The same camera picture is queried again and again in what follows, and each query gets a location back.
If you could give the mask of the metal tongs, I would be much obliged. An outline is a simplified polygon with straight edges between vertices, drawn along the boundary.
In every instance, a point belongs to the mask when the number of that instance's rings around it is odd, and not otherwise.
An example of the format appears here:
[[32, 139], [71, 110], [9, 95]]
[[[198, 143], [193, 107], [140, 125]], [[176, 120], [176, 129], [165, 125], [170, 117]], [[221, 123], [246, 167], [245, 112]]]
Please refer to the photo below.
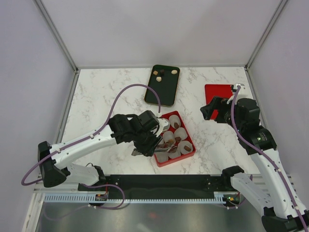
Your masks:
[[133, 149], [131, 155], [132, 156], [139, 156], [139, 155], [143, 155], [145, 157], [152, 157], [155, 153], [162, 153], [162, 152], [168, 152], [173, 148], [177, 148], [176, 145], [166, 145], [166, 144], [161, 144], [161, 145], [157, 145], [156, 148], [151, 149], [148, 153], [141, 153], [139, 151], [137, 151], [137, 149]]

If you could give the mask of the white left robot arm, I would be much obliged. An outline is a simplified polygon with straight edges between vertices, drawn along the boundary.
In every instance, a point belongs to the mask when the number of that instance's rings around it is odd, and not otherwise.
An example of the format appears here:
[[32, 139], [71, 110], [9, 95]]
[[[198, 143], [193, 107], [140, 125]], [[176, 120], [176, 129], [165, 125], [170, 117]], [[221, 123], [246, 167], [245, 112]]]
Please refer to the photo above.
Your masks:
[[103, 129], [90, 132], [63, 144], [51, 145], [47, 141], [38, 145], [38, 161], [44, 187], [56, 187], [64, 182], [86, 184], [102, 190], [106, 180], [100, 167], [74, 164], [77, 159], [99, 149], [132, 142], [133, 155], [151, 157], [162, 140], [161, 133], [169, 123], [147, 110], [142, 114], [117, 114]]

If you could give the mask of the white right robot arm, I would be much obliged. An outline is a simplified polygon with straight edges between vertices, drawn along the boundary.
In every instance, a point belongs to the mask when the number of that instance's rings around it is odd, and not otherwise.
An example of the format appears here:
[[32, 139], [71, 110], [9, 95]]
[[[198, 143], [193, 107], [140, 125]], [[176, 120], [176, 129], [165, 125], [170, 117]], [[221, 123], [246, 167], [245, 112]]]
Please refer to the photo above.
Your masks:
[[229, 99], [215, 96], [200, 110], [205, 120], [210, 120], [217, 111], [215, 122], [235, 129], [240, 145], [258, 168], [268, 192], [263, 192], [238, 166], [222, 171], [222, 188], [240, 192], [259, 212], [265, 231], [307, 232], [309, 211], [284, 171], [273, 136], [260, 124], [256, 101], [242, 98], [233, 104]]

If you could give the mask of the red chocolate box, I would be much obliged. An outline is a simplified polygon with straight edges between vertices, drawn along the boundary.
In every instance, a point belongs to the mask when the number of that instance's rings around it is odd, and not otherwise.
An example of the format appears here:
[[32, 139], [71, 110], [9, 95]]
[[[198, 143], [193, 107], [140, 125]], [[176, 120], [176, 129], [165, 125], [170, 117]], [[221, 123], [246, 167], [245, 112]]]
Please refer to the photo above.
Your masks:
[[[193, 143], [193, 141], [192, 141], [192, 139], [191, 139], [191, 136], [189, 135], [189, 132], [188, 132], [188, 130], [187, 130], [187, 128], [186, 128], [186, 126], [185, 126], [185, 124], [184, 124], [184, 122], [183, 122], [181, 116], [180, 116], [180, 113], [179, 113], [178, 111], [173, 111], [173, 112], [170, 112], [170, 113], [163, 114], [163, 115], [162, 115], [162, 118], [167, 119], [167, 120], [169, 121], [169, 117], [170, 117], [171, 115], [177, 115], [177, 116], [180, 118], [181, 127], [184, 128], [184, 129], [186, 130], [187, 134], [188, 134], [188, 137], [186, 138], [185, 141], [189, 141], [189, 142], [193, 145], [193, 151], [192, 151], [191, 153], [186, 154], [186, 155], [181, 155], [180, 157], [178, 157], [178, 158], [176, 158], [176, 159], [173, 159], [173, 160], [169, 158], [168, 161], [163, 162], [163, 163], [159, 163], [159, 162], [157, 161], [157, 158], [156, 158], [156, 155], [155, 155], [156, 153], [155, 153], [155, 154], [154, 154], [154, 159], [155, 159], [155, 161], [156, 161], [158, 167], [167, 166], [167, 165], [169, 165], [169, 164], [172, 164], [172, 163], [181, 161], [181, 160], [183, 160], [183, 159], [189, 158], [189, 157], [193, 156], [193, 155], [195, 154], [195, 152], [196, 152], [195, 145], [194, 145], [194, 143]], [[170, 125], [170, 128], [169, 128], [167, 131], [171, 131], [171, 132], [174, 133], [174, 132], [176, 131], [176, 129], [174, 129], [174, 128]], [[164, 144], [163, 139], [161, 140], [161, 142], [159, 143], [159, 145], [161, 145], [161, 144]]]

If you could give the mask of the white paper cup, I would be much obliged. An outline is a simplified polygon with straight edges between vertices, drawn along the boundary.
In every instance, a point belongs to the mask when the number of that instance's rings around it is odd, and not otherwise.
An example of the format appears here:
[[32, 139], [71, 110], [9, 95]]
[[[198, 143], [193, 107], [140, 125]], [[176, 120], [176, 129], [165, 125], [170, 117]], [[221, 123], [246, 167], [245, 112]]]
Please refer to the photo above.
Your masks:
[[186, 138], [188, 137], [188, 134], [186, 132], [186, 130], [182, 127], [176, 129], [176, 131], [174, 132], [174, 136], [176, 137], [181, 137], [181, 141], [186, 140]]
[[193, 145], [189, 141], [180, 141], [178, 143], [178, 150], [182, 155], [186, 155], [193, 151]]
[[177, 115], [171, 115], [169, 117], [169, 122], [170, 122], [170, 125], [174, 128], [174, 123], [177, 122], [180, 127], [181, 127], [181, 121], [180, 121], [180, 118], [177, 116]]
[[[163, 133], [162, 138], [163, 138], [164, 144], [166, 145], [174, 145], [176, 143], [174, 133], [171, 131], [166, 131], [165, 133]], [[168, 143], [168, 140], [170, 139], [174, 140], [173, 144]]]
[[162, 152], [162, 153], [156, 153], [156, 158], [157, 158], [157, 161], [159, 163], [163, 163], [163, 162], [166, 162], [168, 161], [169, 159], [169, 155], [167, 152]]
[[179, 150], [176, 150], [175, 152], [170, 152], [170, 153], [168, 154], [168, 157], [169, 157], [170, 159], [176, 159], [176, 158], [178, 158], [178, 157], [180, 157], [180, 156], [181, 156], [181, 153], [180, 153]]

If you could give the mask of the red box lid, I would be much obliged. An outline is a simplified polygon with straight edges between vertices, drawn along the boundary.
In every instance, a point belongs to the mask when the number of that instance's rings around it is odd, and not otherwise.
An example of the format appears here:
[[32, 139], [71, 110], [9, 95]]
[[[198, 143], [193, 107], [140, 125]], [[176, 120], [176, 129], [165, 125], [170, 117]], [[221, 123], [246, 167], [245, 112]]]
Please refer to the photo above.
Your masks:
[[[231, 89], [232, 85], [211, 85], [206, 84], [205, 85], [205, 94], [206, 94], [206, 105], [210, 103], [210, 101], [213, 99], [213, 97], [218, 96], [221, 98], [229, 99], [231, 96], [233, 96], [233, 92]], [[217, 111], [214, 111], [213, 116], [217, 116]]]

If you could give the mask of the dark green tray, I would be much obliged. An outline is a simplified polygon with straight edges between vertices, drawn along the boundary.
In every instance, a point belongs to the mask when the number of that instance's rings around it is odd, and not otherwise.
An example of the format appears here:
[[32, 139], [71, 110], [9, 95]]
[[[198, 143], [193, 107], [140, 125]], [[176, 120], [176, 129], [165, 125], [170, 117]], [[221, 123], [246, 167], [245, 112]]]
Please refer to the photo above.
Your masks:
[[[172, 74], [172, 70], [177, 70], [176, 74]], [[161, 77], [161, 82], [156, 80], [157, 77]], [[152, 67], [151, 75], [148, 81], [148, 86], [152, 88], [159, 96], [161, 106], [171, 107], [175, 103], [176, 93], [180, 78], [180, 68], [166, 65], [154, 65]]]

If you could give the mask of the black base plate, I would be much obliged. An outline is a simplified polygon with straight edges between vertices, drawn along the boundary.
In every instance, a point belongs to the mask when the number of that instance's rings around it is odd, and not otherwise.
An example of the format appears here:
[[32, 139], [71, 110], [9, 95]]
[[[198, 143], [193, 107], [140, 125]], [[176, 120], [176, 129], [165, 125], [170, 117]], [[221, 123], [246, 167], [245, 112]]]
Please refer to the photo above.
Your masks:
[[235, 192], [223, 176], [208, 174], [113, 174], [106, 183], [119, 186], [126, 197], [141, 199], [210, 198], [214, 192]]

